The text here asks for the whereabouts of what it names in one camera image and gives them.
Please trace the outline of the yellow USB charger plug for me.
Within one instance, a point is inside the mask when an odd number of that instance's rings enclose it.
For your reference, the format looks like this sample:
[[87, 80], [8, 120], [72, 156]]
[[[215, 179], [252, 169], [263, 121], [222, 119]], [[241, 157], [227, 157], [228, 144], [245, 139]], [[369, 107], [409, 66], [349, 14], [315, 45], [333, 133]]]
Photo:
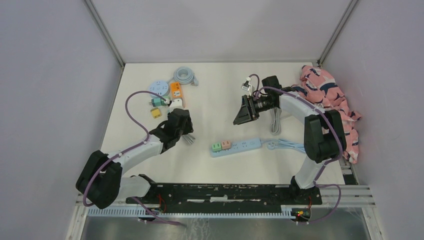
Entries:
[[150, 113], [154, 119], [157, 119], [162, 116], [162, 112], [158, 107], [152, 108]]

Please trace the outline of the teal USB charger plug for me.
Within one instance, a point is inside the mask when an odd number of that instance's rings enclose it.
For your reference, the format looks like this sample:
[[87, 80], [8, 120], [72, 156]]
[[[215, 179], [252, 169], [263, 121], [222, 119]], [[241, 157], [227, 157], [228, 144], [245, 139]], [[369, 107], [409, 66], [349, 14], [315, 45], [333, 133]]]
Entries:
[[153, 99], [151, 99], [150, 104], [153, 107], [159, 107], [159, 106], [162, 105], [162, 100], [160, 98], [153, 98]]

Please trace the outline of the orange power strip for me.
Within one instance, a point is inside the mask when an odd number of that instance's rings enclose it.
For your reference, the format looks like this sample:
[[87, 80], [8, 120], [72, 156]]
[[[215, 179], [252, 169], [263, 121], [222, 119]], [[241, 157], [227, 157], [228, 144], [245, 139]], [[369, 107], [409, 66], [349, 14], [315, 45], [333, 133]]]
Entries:
[[186, 101], [184, 99], [183, 90], [179, 82], [172, 82], [169, 84], [170, 94], [173, 101], [180, 100], [182, 107], [186, 107]]

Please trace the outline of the long blue power strip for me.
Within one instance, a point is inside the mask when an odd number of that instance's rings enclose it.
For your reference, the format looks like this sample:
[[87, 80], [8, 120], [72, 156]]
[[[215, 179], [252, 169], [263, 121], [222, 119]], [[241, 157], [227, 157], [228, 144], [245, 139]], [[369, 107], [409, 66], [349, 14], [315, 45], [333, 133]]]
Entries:
[[258, 137], [245, 139], [241, 141], [230, 141], [230, 142], [232, 144], [230, 149], [221, 150], [218, 152], [212, 152], [212, 145], [211, 145], [210, 156], [212, 158], [218, 158], [218, 157], [223, 157], [223, 156], [260, 149], [262, 147], [261, 139]]

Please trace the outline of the pink plug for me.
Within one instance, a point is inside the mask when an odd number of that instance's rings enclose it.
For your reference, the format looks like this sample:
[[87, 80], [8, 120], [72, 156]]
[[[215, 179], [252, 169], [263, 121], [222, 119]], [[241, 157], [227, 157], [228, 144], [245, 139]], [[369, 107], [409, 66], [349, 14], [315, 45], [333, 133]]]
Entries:
[[221, 149], [228, 150], [232, 147], [232, 143], [229, 140], [224, 140], [221, 142]]

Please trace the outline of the round blue power socket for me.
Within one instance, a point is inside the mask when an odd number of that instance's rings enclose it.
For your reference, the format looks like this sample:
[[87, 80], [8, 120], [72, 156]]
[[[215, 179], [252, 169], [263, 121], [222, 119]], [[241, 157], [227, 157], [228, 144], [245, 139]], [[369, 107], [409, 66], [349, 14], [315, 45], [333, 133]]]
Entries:
[[152, 82], [148, 89], [149, 92], [160, 95], [162, 97], [168, 96], [170, 93], [169, 83], [165, 80], [156, 80]]

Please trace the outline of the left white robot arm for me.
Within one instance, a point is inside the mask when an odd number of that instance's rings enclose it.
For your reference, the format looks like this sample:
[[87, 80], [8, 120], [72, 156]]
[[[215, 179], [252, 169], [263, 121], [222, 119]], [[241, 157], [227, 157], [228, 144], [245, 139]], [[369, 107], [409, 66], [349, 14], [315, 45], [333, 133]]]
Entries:
[[75, 184], [83, 195], [83, 204], [105, 209], [116, 200], [129, 197], [139, 197], [147, 204], [154, 202], [158, 191], [150, 181], [142, 176], [124, 177], [124, 174], [143, 161], [166, 152], [181, 136], [193, 131], [190, 112], [176, 108], [141, 142], [114, 154], [100, 150], [92, 152]]

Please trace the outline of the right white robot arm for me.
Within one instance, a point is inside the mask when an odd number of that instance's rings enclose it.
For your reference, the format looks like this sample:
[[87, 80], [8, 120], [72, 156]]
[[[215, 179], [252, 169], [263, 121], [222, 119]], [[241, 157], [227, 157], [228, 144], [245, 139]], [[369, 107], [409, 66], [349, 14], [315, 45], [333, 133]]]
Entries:
[[248, 93], [241, 97], [241, 107], [233, 124], [255, 121], [261, 112], [271, 109], [283, 110], [303, 124], [306, 157], [288, 191], [293, 203], [302, 204], [309, 198], [308, 189], [316, 186], [324, 167], [342, 157], [346, 149], [341, 115], [337, 110], [325, 110], [312, 104], [293, 87], [282, 87], [275, 75], [264, 78], [261, 83], [262, 86], [254, 88], [251, 77], [245, 79], [241, 89]]

